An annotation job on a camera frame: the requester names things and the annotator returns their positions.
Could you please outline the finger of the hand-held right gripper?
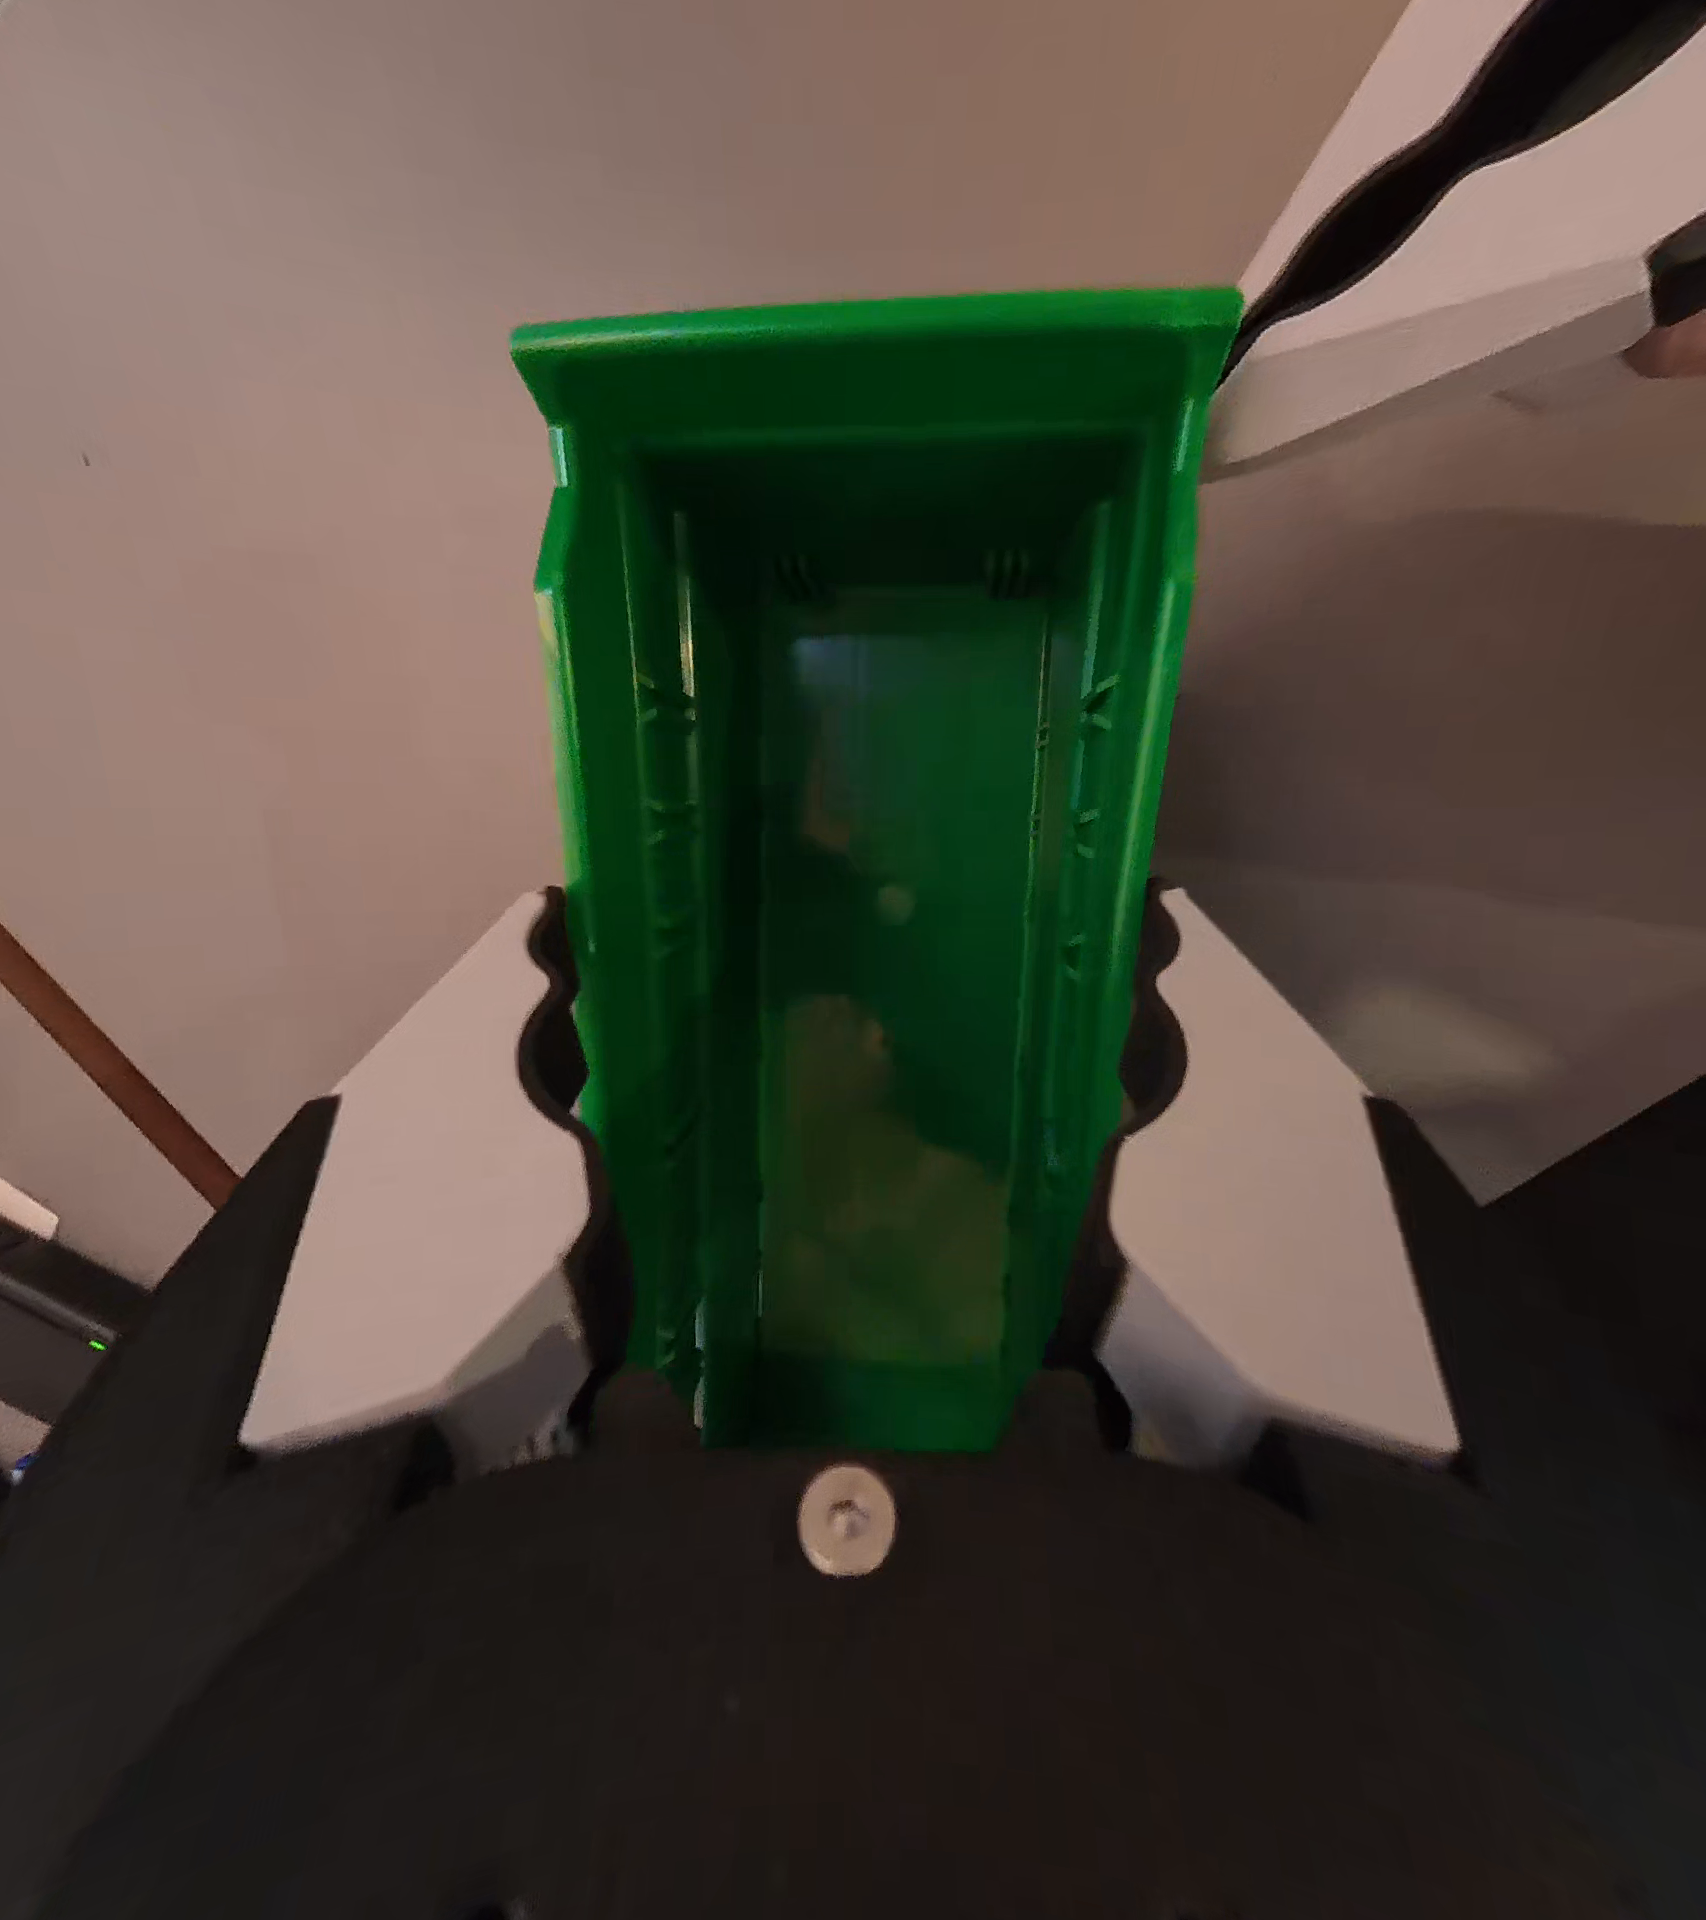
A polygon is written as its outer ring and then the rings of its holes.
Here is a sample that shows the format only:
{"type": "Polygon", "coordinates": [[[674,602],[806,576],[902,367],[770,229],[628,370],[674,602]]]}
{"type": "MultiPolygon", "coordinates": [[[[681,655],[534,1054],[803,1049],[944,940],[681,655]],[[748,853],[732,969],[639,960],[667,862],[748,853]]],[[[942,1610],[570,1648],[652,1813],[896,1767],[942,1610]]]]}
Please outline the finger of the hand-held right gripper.
{"type": "Polygon", "coordinates": [[[1242,278],[1241,367],[1360,286],[1496,161],[1571,133],[1706,28],[1706,4],[1409,4],[1242,278]]]}
{"type": "Polygon", "coordinates": [[[1670,241],[1706,241],[1706,28],[1586,124],[1467,175],[1360,286],[1226,367],[1206,478],[1623,352],[1655,323],[1670,241]]]}

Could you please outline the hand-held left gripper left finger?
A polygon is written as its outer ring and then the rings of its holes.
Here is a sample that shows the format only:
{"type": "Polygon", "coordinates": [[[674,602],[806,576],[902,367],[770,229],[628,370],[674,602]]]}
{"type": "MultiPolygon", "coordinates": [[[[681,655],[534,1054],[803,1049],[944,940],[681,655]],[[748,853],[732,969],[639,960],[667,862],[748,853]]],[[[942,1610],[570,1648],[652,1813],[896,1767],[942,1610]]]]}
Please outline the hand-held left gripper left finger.
{"type": "Polygon", "coordinates": [[[632,1300],[577,994],[566,894],[526,894],[340,1082],[245,1448],[429,1419],[463,1470],[567,1451],[632,1300]]]}

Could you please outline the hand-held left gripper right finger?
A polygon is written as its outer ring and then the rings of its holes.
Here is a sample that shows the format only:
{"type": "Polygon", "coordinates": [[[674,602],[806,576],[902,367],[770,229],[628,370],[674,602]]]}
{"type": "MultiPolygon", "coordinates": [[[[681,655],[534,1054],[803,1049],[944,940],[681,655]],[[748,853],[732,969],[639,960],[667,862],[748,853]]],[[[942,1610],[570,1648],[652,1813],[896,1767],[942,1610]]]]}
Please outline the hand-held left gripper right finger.
{"type": "Polygon", "coordinates": [[[1272,1427],[1452,1467],[1363,1082],[1164,881],[1131,984],[1056,1363],[1093,1378],[1123,1448],[1182,1470],[1237,1470],[1272,1427]]]}

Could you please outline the green plastic bin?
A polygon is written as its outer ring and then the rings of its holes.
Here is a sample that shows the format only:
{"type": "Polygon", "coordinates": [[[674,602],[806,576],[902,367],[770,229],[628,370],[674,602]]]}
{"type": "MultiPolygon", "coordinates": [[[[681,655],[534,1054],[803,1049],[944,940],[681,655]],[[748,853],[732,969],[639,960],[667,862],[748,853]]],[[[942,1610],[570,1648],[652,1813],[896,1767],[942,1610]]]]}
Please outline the green plastic bin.
{"type": "Polygon", "coordinates": [[[1132,1099],[1230,286],[523,323],[625,1363],[715,1451],[983,1451],[1132,1099]]]}

